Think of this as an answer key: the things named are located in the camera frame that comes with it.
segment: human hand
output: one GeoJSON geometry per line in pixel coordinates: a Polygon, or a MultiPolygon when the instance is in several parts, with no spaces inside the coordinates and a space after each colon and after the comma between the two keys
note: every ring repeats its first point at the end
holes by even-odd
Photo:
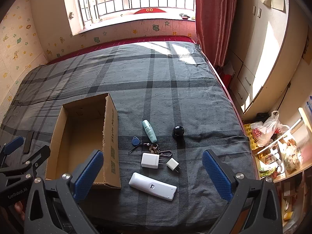
{"type": "Polygon", "coordinates": [[[16,212],[20,215],[22,221],[25,221],[25,213],[23,212],[23,204],[18,201],[14,204],[16,212]]]}

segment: cardboard box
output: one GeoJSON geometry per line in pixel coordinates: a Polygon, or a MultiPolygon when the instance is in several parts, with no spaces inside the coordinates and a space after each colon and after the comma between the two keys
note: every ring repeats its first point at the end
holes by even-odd
{"type": "Polygon", "coordinates": [[[51,140],[46,179],[72,173],[95,149],[104,165],[93,185],[120,188],[118,114],[109,93],[64,104],[51,140]]]}

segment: drawer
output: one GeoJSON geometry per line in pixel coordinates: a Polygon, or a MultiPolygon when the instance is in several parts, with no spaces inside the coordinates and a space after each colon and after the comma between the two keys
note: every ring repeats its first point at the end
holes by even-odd
{"type": "Polygon", "coordinates": [[[244,86],[250,98],[253,99],[255,97],[255,94],[252,92],[252,85],[254,83],[255,77],[244,64],[238,74],[238,79],[244,86]]]}
{"type": "Polygon", "coordinates": [[[232,64],[232,67],[235,72],[235,76],[237,77],[238,72],[241,70],[243,62],[237,57],[235,53],[233,53],[230,49],[227,50],[227,59],[232,64]]]}
{"type": "Polygon", "coordinates": [[[231,90],[239,103],[241,109],[243,112],[247,109],[247,107],[251,103],[251,99],[245,90],[244,86],[241,84],[241,82],[238,80],[238,78],[235,79],[235,82],[231,86],[231,90]]]}

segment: cable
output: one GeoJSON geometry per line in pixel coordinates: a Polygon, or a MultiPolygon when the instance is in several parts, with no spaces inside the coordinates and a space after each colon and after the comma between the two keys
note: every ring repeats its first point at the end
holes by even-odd
{"type": "Polygon", "coordinates": [[[287,85],[287,89],[286,89],[286,92],[284,94],[284,97],[283,97],[282,101],[280,102],[280,105],[283,103],[283,100],[284,100],[284,98],[286,96],[286,93],[287,93],[288,89],[290,88],[290,86],[291,86],[291,83],[289,82],[288,85],[287,85]]]}

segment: wall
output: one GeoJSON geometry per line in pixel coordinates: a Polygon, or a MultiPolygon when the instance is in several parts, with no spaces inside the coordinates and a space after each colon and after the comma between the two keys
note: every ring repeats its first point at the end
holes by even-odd
{"type": "Polygon", "coordinates": [[[64,0],[30,0],[32,16],[47,60],[98,43],[142,36],[184,35],[195,39],[195,22],[146,19],[93,29],[74,35],[64,0]]]}
{"type": "Polygon", "coordinates": [[[71,32],[73,35],[78,34],[81,30],[83,30],[83,24],[81,15],[79,12],[78,0],[64,0],[66,14],[69,17],[70,12],[73,13],[73,18],[68,20],[71,32]]]}
{"type": "MultiPolygon", "coordinates": [[[[299,65],[291,78],[291,86],[288,89],[286,95],[285,91],[272,107],[271,111],[277,110],[283,96],[285,98],[279,108],[279,120],[282,124],[292,126],[298,119],[300,119],[299,107],[306,105],[308,97],[312,95],[312,62],[307,64],[305,60],[301,58],[299,65]]],[[[308,132],[305,125],[301,126],[295,133],[294,137],[296,141],[300,141],[301,144],[308,140],[308,132]]]]}
{"type": "Polygon", "coordinates": [[[0,123],[27,73],[45,64],[29,0],[16,0],[0,23],[0,123]]]}

